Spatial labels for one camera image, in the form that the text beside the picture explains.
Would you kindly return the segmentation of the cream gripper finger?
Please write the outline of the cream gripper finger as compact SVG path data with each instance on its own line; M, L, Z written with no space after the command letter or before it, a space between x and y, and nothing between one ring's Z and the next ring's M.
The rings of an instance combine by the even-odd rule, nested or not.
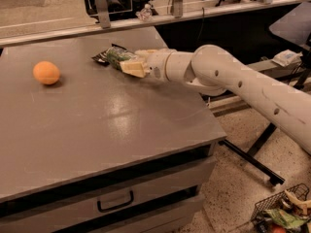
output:
M145 78L150 73L147 62L142 59L125 60L120 63L120 66L124 73L137 78Z
M134 53L142 57L148 57L150 54L157 52L157 51L158 50L136 50Z

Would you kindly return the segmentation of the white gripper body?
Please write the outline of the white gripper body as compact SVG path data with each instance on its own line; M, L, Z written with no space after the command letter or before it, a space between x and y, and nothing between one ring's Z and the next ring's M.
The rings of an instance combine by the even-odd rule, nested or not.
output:
M171 49L147 50L147 70L150 77L161 82L167 82L166 63L174 52Z

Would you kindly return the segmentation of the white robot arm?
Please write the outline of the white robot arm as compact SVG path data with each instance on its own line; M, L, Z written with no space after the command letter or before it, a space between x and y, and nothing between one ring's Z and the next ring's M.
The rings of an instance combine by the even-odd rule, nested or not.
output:
M311 153L311 95L251 69L218 46L204 45L194 52L138 50L121 62L121 70L210 96L229 90Z

